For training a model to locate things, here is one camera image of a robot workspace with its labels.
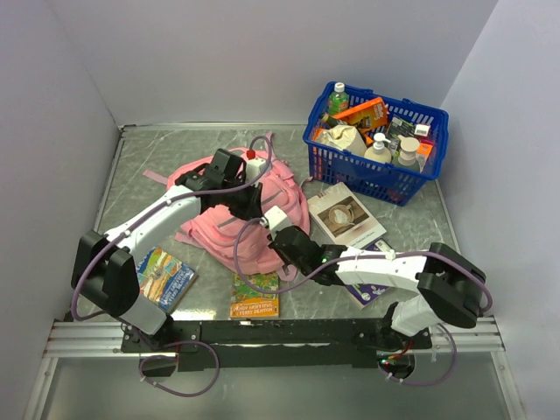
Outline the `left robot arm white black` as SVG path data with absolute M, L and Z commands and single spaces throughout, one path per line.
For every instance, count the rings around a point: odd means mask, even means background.
M 166 193 L 142 212 L 104 234 L 91 230 L 80 238 L 74 263 L 71 312 L 76 320 L 79 297 L 115 319 L 142 331 L 142 342 L 155 352 L 172 343 L 167 313 L 140 291 L 137 264 L 180 225 L 207 209 L 225 206 L 238 219 L 263 215 L 260 178 L 271 159 L 246 157 L 219 149 L 208 164 L 178 176 Z

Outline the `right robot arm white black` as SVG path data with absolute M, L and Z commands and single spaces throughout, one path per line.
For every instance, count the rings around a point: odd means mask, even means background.
M 374 284 L 412 292 L 414 297 L 388 310 L 383 341 L 401 348 L 427 327 L 446 323 L 472 329 L 492 299 L 486 275 L 449 246 L 396 253 L 344 245 L 319 245 L 301 228 L 271 234 L 269 246 L 284 263 L 324 286 Z

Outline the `beige crumpled bag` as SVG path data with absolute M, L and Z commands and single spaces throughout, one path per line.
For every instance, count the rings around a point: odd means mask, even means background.
M 339 151 L 349 151 L 358 157 L 363 157 L 367 150 L 361 133 L 355 127 L 348 125 L 320 129 L 314 141 Z

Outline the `white coffee cover book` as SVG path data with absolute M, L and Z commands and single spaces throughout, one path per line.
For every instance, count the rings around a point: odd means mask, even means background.
M 387 230 L 342 182 L 307 200 L 311 217 L 334 244 L 364 249 Z

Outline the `purple book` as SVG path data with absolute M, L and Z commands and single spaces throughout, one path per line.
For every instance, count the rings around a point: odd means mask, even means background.
M 378 252 L 389 252 L 392 249 L 389 243 L 383 238 L 379 238 L 367 247 L 367 250 Z M 346 287 L 346 291 L 358 307 L 363 310 L 371 305 L 388 288 L 388 286 L 377 284 L 352 284 Z

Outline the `orange treehouse book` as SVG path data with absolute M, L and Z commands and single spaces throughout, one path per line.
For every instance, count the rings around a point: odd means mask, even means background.
M 247 276 L 247 279 L 258 288 L 278 290 L 279 278 L 275 272 Z M 258 292 L 234 274 L 229 316 L 231 319 L 276 319 L 279 317 L 279 296 Z

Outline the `blue treehouse book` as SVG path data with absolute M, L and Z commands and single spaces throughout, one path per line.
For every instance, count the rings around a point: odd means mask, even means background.
M 141 293 L 168 314 L 198 277 L 195 269 L 161 248 L 152 248 L 136 273 Z

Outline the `blue plastic basket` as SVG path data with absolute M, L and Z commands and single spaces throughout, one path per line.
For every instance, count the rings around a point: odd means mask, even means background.
M 427 181 L 439 177 L 448 122 L 442 109 L 331 81 L 316 100 L 303 135 L 309 173 L 404 206 Z

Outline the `white pump soap bottle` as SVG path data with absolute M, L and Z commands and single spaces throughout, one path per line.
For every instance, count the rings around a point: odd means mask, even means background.
M 382 132 L 376 133 L 373 141 L 373 144 L 364 153 L 364 158 L 379 164 L 389 164 L 392 160 L 391 151 L 387 147 L 390 141 Z

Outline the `green drink bottle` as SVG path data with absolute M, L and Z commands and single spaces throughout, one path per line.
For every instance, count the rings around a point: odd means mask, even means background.
M 349 94 L 346 91 L 346 85 L 343 82 L 336 82 L 328 98 L 328 114 L 335 116 L 346 111 L 348 106 Z

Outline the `grey pump bottle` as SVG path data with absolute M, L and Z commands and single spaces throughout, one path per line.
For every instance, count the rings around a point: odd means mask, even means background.
M 420 172 L 420 164 L 417 160 L 417 150 L 420 146 L 420 142 L 413 136 L 398 135 L 397 138 L 400 141 L 400 149 L 398 153 L 395 154 L 392 165 L 413 172 Z

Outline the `orange box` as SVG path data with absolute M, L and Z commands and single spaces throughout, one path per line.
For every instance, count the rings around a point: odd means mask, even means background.
M 348 108 L 334 116 L 349 125 L 353 125 L 362 132 L 377 130 L 388 123 L 389 110 L 385 101 L 380 97 Z

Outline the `small orange packet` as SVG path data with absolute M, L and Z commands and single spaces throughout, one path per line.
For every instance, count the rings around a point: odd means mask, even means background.
M 431 155 L 433 149 L 432 143 L 421 142 L 418 149 L 416 150 L 416 160 L 420 166 L 420 171 L 422 171 Z

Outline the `dark green packet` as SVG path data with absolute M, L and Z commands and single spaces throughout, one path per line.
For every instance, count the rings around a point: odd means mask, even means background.
M 388 139 L 403 137 L 413 137 L 415 134 L 415 125 L 411 122 L 403 120 L 401 117 L 394 115 L 388 125 L 386 136 Z

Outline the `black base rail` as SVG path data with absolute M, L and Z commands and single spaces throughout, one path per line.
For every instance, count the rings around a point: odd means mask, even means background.
M 409 338 L 380 318 L 176 321 L 155 337 L 129 331 L 124 354 L 178 358 L 178 371 L 349 365 L 376 368 L 377 356 L 432 348 L 429 330 Z

